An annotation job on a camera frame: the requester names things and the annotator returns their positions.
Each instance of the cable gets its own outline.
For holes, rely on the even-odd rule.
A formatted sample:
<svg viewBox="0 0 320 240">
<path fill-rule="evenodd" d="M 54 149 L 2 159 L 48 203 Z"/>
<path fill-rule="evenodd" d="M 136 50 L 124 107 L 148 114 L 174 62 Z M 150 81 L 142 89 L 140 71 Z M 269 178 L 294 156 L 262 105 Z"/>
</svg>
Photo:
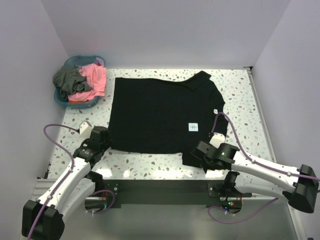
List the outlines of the cable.
<svg viewBox="0 0 320 240">
<path fill-rule="evenodd" d="M 249 215 L 249 216 L 247 216 L 247 217 L 245 217 L 245 218 L 243 218 L 243 219 L 236 220 L 236 221 L 222 221 L 222 220 L 219 220 L 219 219 L 215 218 L 215 217 L 211 214 L 211 212 L 210 212 L 211 209 L 219 209 L 219 210 L 225 211 L 223 208 L 218 207 L 218 206 L 211 206 L 211 207 L 209 207 L 209 208 L 208 208 L 208 214 L 209 214 L 210 218 L 212 218 L 214 221 L 216 221 L 216 222 L 218 222 L 218 223 L 220 223 L 220 224 L 238 224 L 238 223 L 242 223 L 242 222 L 244 222 L 244 221 L 247 221 L 247 220 L 253 218 L 253 217 L 254 217 L 255 215 L 257 215 L 259 212 L 261 212 L 265 207 L 267 207 L 268 205 L 272 204 L 273 202 L 275 202 L 275 201 L 277 201 L 277 200 L 278 200 L 278 198 L 274 198 L 274 199 L 268 201 L 267 203 L 265 203 L 264 205 L 262 205 L 260 208 L 258 208 L 258 210 L 256 210 L 256 211 L 255 211 L 254 213 L 252 213 L 251 215 Z"/>
<path fill-rule="evenodd" d="M 92 193 L 91 196 L 96 195 L 96 194 L 100 194 L 100 193 L 109 193 L 109 194 L 111 194 L 112 195 L 112 202 L 110 203 L 110 205 L 107 208 L 105 208 L 105 209 L 103 209 L 101 211 L 92 211 L 91 213 L 93 213 L 93 214 L 102 214 L 102 213 L 108 211 L 113 206 L 113 204 L 115 203 L 116 195 L 112 191 L 107 190 L 107 189 L 96 191 L 96 192 Z"/>
<path fill-rule="evenodd" d="M 70 130 L 73 130 L 75 132 L 79 132 L 79 130 L 73 128 L 73 127 L 70 127 L 70 126 L 66 126 L 66 125 L 62 125 L 62 124 L 48 124 L 46 125 L 44 128 L 43 128 L 43 133 L 44 135 L 55 145 L 57 145 L 59 148 L 61 148 L 63 151 L 65 151 L 69 157 L 71 158 L 71 168 L 70 170 L 63 176 L 63 178 L 61 179 L 61 181 L 55 186 L 55 188 L 51 191 L 51 193 L 48 195 L 47 199 L 44 201 L 42 207 L 40 208 L 37 216 L 35 217 L 33 223 L 32 223 L 32 226 L 30 228 L 30 231 L 29 231 L 29 234 L 28 234 L 28 237 L 26 238 L 26 240 L 30 240 L 31 239 L 31 236 L 35 230 L 35 227 L 37 225 L 37 222 L 42 214 L 42 212 L 45 210 L 45 207 L 47 206 L 48 202 L 50 201 L 50 199 L 52 198 L 52 196 L 55 194 L 55 192 L 57 191 L 57 189 L 61 186 L 61 184 L 66 180 L 66 178 L 70 175 L 71 171 L 74 169 L 74 166 L 75 166 L 75 160 L 74 160 L 74 157 L 72 156 L 71 152 L 69 152 L 65 147 L 63 147 L 62 145 L 60 145 L 59 143 L 57 143 L 52 137 L 50 137 L 47 133 L 47 128 L 48 127 L 52 127 L 52 126 L 55 126 L 55 127 L 62 127 L 62 128 L 66 128 L 66 129 L 70 129 Z"/>
<path fill-rule="evenodd" d="M 216 124 L 217 124 L 217 120 L 218 120 L 219 115 L 223 115 L 223 116 L 225 117 L 225 119 L 230 123 L 230 126 L 231 126 L 231 128 L 232 128 L 232 130 L 233 130 L 234 137 L 235 137 L 235 139 L 236 139 L 236 142 L 238 143 L 238 146 L 239 146 L 241 152 L 243 153 L 243 155 L 244 155 L 248 160 L 250 160 L 251 162 L 254 162 L 254 164 L 257 164 L 257 165 L 259 165 L 259 166 L 261 166 L 261 167 L 263 167 L 263 168 L 266 168 L 266 169 L 275 171 L 275 172 L 280 173 L 280 174 L 285 174 L 285 175 L 288 175 L 288 176 L 294 176 L 294 177 L 298 177 L 298 178 L 311 179 L 311 180 L 315 180 L 315 181 L 320 182 L 320 178 L 315 177 L 315 176 L 307 176 L 307 175 L 297 174 L 297 173 L 288 173 L 287 171 L 282 171 L 282 170 L 276 169 L 276 168 L 274 168 L 274 167 L 264 165 L 263 163 L 260 163 L 260 162 L 258 162 L 258 161 L 254 161 L 254 160 L 246 153 L 246 151 L 245 151 L 244 148 L 242 147 L 242 145 L 241 145 L 241 143 L 240 143 L 240 140 L 239 140 L 239 137 L 238 137 L 238 134 L 237 134 L 237 132 L 236 132 L 235 126 L 234 126 L 233 123 L 231 122 L 230 118 L 229 118 L 224 112 L 219 112 L 219 113 L 215 116 L 214 124 L 213 124 L 212 130 L 211 130 L 211 133 L 213 133 L 214 130 L 215 130 L 215 127 L 216 127 Z"/>
<path fill-rule="evenodd" d="M 240 140 L 239 140 L 239 137 L 238 137 L 238 134 L 236 132 L 236 128 L 234 126 L 234 124 L 231 122 L 230 118 L 224 113 L 224 112 L 219 112 L 216 116 L 215 116 L 215 119 L 214 119 L 214 123 L 213 123 L 213 127 L 212 127 L 212 130 L 211 130 L 211 133 L 214 132 L 215 128 L 216 128 L 216 125 L 217 125 L 217 120 L 218 120 L 218 117 L 220 115 L 223 115 L 225 117 L 225 119 L 229 122 L 231 128 L 232 128 L 232 131 L 233 131 L 233 134 L 234 134 L 234 137 L 235 137 L 235 140 L 236 142 L 238 143 L 238 146 L 241 150 L 241 152 L 243 153 L 243 155 L 251 162 L 254 162 L 255 164 L 257 164 L 258 166 L 261 166 L 263 168 L 266 168 L 266 169 L 269 169 L 269 170 L 272 170 L 272 171 L 275 171 L 277 173 L 280 173 L 280 174 L 285 174 L 285 175 L 288 175 L 288 176 L 294 176 L 294 177 L 298 177 L 298 178 L 305 178 L 305 179 L 311 179 L 311 180 L 315 180 L 315 181 L 318 181 L 320 182 L 320 178 L 318 177 L 314 177 L 314 176 L 307 176 L 307 175 L 303 175 L 303 174 L 297 174 L 297 173 L 288 173 L 287 171 L 282 171 L 282 170 L 279 170 L 279 169 L 276 169 L 274 167 L 271 167 L 271 166 L 267 166 L 267 165 L 264 165 L 263 163 L 260 163 L 258 161 L 254 161 L 247 153 L 246 151 L 244 150 L 244 148 L 242 147 L 241 143 L 240 143 Z M 269 202 L 267 202 L 266 204 L 264 204 L 262 207 L 260 207 L 257 211 L 255 211 L 253 214 L 249 215 L 248 217 L 244 218 L 244 219 L 241 219 L 241 220 L 238 220 L 238 221 L 220 221 L 218 219 L 216 219 L 215 217 L 212 216 L 212 214 L 210 213 L 210 209 L 219 209 L 219 210 L 224 210 L 223 208 L 221 207 L 217 207 L 217 206 L 211 206 L 208 208 L 208 214 L 209 216 L 217 221 L 218 223 L 221 223 L 221 224 L 237 224 L 237 223 L 241 223 L 241 222 L 244 222 L 246 220 L 249 220 L 250 218 L 254 217 L 256 214 L 258 214 L 262 209 L 264 209 L 266 206 L 268 206 L 269 204 L 273 203 L 274 201 L 278 200 L 278 198 L 274 198 L 272 200 L 270 200 Z"/>
</svg>

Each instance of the table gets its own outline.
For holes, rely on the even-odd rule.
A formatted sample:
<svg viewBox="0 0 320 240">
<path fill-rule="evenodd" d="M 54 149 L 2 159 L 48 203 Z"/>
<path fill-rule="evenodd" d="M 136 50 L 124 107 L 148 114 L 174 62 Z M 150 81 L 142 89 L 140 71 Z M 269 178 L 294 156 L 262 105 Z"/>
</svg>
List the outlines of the table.
<svg viewBox="0 0 320 240">
<path fill-rule="evenodd" d="M 115 78 L 157 78 L 166 81 L 184 81 L 202 69 L 108 69 L 105 97 L 88 109 L 68 108 L 63 124 L 78 128 L 83 120 L 95 126 L 108 127 Z M 211 75 L 211 80 L 220 90 L 225 101 L 223 111 L 232 120 L 241 144 L 253 155 L 271 160 L 262 121 L 246 69 L 203 69 Z M 78 148 L 83 139 L 75 132 L 61 129 L 58 142 L 71 153 Z M 233 132 L 228 126 L 226 142 L 236 145 Z M 59 148 L 55 148 L 51 157 L 48 178 L 57 179 L 65 170 L 70 159 Z M 223 179 L 225 171 L 204 171 L 200 168 L 182 165 L 182 154 L 140 154 L 110 149 L 93 171 L 103 175 L 104 179 L 130 180 L 206 180 Z"/>
<path fill-rule="evenodd" d="M 89 109 L 67 108 L 63 124 L 78 128 L 83 120 L 93 125 L 108 126 L 116 77 L 158 78 L 183 81 L 201 69 L 108 69 L 105 97 Z M 251 154 L 271 161 L 255 94 L 247 70 L 204 69 L 212 77 L 224 101 L 224 112 L 235 125 L 241 144 Z M 78 148 L 83 139 L 75 132 L 61 129 L 58 142 L 69 151 Z M 230 126 L 226 142 L 236 145 Z M 48 178 L 57 179 L 69 163 L 68 156 L 55 148 Z M 93 171 L 107 180 L 220 180 L 225 171 L 204 171 L 182 165 L 182 154 L 140 154 L 108 150 Z M 265 199 L 244 199 L 243 210 L 235 217 L 242 219 L 258 209 Z M 219 211 L 221 220 L 230 218 Z M 256 216 L 240 224 L 224 225 L 212 221 L 204 205 L 124 204 L 107 214 L 92 217 L 84 206 L 72 215 L 62 239 L 297 239 L 287 203 L 277 201 Z"/>
</svg>

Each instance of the black metal bar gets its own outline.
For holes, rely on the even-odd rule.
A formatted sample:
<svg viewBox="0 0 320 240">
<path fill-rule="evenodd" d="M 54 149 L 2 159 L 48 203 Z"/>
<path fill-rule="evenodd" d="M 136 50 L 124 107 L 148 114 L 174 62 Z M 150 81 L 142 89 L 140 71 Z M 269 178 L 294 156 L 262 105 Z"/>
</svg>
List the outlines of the black metal bar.
<svg viewBox="0 0 320 240">
<path fill-rule="evenodd" d="M 216 181 L 106 179 L 103 182 L 107 189 L 116 191 L 114 208 L 120 208 L 122 204 L 220 206 L 220 197 L 226 196 L 211 196 L 208 190 L 208 184 L 214 185 Z"/>
</svg>

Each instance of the pile of clothes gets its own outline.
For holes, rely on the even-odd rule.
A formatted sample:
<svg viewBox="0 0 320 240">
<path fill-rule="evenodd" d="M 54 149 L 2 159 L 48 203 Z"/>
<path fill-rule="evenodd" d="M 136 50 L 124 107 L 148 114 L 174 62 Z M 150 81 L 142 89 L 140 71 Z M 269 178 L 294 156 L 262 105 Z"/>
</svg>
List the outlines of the pile of clothes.
<svg viewBox="0 0 320 240">
<path fill-rule="evenodd" d="M 104 96 L 107 83 L 107 69 L 97 58 L 85 66 L 63 66 L 53 76 L 53 84 L 60 88 L 63 101 L 70 103 L 87 102 L 94 97 Z"/>
</svg>

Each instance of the black shirt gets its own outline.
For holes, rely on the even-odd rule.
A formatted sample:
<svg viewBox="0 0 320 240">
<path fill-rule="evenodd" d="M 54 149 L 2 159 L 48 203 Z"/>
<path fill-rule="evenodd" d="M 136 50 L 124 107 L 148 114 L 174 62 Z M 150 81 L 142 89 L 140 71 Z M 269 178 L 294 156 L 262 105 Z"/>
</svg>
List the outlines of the black shirt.
<svg viewBox="0 0 320 240">
<path fill-rule="evenodd" d="M 225 104 L 210 77 L 200 71 L 180 82 L 116 78 L 108 127 L 111 147 L 135 153 L 183 153 L 184 165 L 200 167 L 190 152 L 199 141 L 210 141 L 214 110 L 222 112 Z M 227 125 L 219 117 L 215 132 L 226 135 Z"/>
</svg>

